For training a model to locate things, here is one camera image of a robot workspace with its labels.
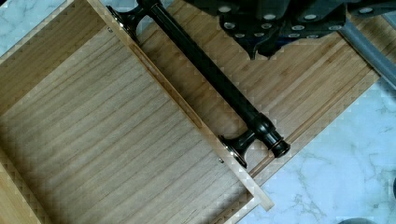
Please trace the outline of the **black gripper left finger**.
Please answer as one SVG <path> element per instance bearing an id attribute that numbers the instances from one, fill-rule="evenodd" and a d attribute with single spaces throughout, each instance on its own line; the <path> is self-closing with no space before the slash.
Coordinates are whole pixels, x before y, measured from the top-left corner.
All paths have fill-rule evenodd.
<path id="1" fill-rule="evenodd" d="M 282 3 L 276 0 L 185 0 L 203 12 L 217 16 L 224 32 L 251 60 L 256 54 L 270 58 L 282 28 Z"/>

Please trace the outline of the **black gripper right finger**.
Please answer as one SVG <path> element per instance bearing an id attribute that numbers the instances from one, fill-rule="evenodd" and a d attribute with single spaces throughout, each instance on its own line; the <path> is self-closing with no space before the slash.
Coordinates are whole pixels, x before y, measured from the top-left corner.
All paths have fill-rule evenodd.
<path id="1" fill-rule="evenodd" d="M 395 0 L 258 0 L 258 18 L 269 37 L 258 53 L 273 56 L 299 38 L 321 38 L 345 26 L 347 13 L 373 17 L 395 10 Z"/>

